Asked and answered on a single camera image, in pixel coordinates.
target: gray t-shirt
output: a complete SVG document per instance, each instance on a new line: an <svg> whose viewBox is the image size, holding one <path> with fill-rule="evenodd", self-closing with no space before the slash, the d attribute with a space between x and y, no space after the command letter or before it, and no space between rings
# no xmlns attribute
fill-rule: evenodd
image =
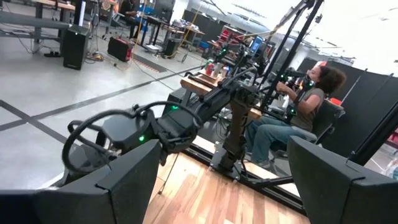
<svg viewBox="0 0 398 224"><path fill-rule="evenodd" d="M312 131L312 121L318 113L319 107L321 107L323 100L325 99L325 93L319 88L312 88L307 91L302 100L307 100L311 95L317 95L321 98L320 104L308 114L301 113L297 110L297 116L294 116L290 120L291 125L302 128L306 131Z"/></svg>

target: woman's curly hair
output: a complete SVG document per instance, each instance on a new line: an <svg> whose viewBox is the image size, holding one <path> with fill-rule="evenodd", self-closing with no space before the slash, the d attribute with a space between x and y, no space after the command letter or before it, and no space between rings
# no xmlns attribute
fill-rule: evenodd
<svg viewBox="0 0 398 224"><path fill-rule="evenodd" d="M320 66L320 70L319 82L315 84L315 87L326 94L333 93L346 81L346 74L337 68Z"/></svg>

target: person sitting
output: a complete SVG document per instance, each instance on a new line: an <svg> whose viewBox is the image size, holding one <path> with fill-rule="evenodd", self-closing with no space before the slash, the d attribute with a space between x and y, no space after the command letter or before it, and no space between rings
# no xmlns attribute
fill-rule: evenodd
<svg viewBox="0 0 398 224"><path fill-rule="evenodd" d="M142 29L142 25L140 27L139 18L135 19L137 16L136 11L136 2L137 0L124 0L122 6L120 7L120 14L124 15L122 19L126 21L126 24L130 26L130 36L129 39L133 42L136 42L138 38L138 34Z"/></svg>
<svg viewBox="0 0 398 224"><path fill-rule="evenodd" d="M269 168L269 149L274 141L287 144L290 136L304 138L300 132L291 127L296 126L306 131L312 131L314 120L325 95L329 95L344 84L346 75L335 68L316 66L307 72L307 75L315 85L306 92L298 104L297 116L294 116L290 125L270 116L262 116L259 120L248 125L245 138L247 141L247 153L245 159L257 164L262 168ZM285 84L279 82L277 91L285 93L290 100L294 101L297 94Z"/></svg>

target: robotic arm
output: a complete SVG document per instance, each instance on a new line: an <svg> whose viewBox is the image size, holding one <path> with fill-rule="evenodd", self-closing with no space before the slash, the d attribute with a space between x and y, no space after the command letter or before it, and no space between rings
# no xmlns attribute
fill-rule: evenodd
<svg viewBox="0 0 398 224"><path fill-rule="evenodd" d="M84 122L72 121L68 126L71 135L62 153L68 176L65 184L105 166L151 139L158 139L161 142L160 163L164 165L169 154L188 148L196 138L202 124L228 103L231 104L234 116L231 137L229 137L231 142L225 144L229 152L226 160L236 161L243 153L239 148L243 142L236 142L244 132L241 122L245 120L244 117L247 116L257 98L256 87L244 85L239 81L245 73L246 71L243 71L232 78L224 79L218 87L205 96L201 96L190 108L168 101L155 102L141 107L134 105L129 111L105 111ZM172 105L178 109L155 118L150 108L156 105ZM107 119L102 127L93 125L97 120L110 115L112 117ZM80 135L86 128L98 131L95 143ZM111 147L108 149L104 148L106 139L111 141ZM78 146L78 149L70 154L75 140L79 140L84 145Z"/></svg>

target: gray floor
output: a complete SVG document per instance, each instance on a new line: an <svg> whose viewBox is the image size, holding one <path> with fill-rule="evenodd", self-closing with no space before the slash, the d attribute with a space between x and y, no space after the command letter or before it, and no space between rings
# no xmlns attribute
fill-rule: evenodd
<svg viewBox="0 0 398 224"><path fill-rule="evenodd" d="M34 7L7 5L14 13L34 15ZM44 15L50 17L51 13L45 11ZM4 24L0 24L0 29L29 30ZM47 29L45 32L56 33ZM103 33L104 27L100 27L98 35ZM30 40L22 42L30 48ZM41 44L59 47L49 40ZM99 51L106 52L107 45L98 39ZM0 38L0 189L37 189L56 179L63 172L62 142L68 136L67 124L71 120L135 103L166 100L172 90L180 87L184 74L181 72L202 63L195 53L190 53L184 63L178 62L184 50L169 60L155 58L137 46L135 54L167 71L159 73L135 63L122 71L108 62L84 64L82 70L76 71L64 68L62 58L44 57L48 52L43 48L28 54L18 39ZM154 108L156 115L161 115L162 110Z"/></svg>

